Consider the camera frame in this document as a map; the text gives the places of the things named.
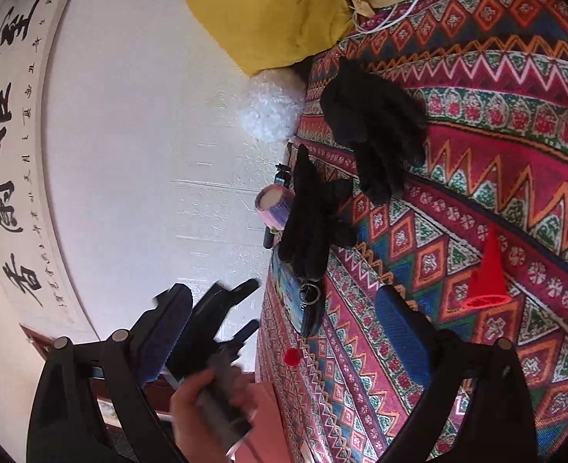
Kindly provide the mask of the person's left hand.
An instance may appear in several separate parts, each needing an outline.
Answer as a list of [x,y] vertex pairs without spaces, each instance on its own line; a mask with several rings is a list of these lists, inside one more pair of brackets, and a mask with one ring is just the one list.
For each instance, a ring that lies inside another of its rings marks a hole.
[[[249,418],[257,411],[257,403],[249,389],[254,382],[252,373],[238,366],[231,367],[231,404]],[[179,385],[170,401],[174,440],[184,457],[191,463],[230,462],[227,450],[209,424],[199,404],[201,392],[215,378],[213,369],[196,372]]]

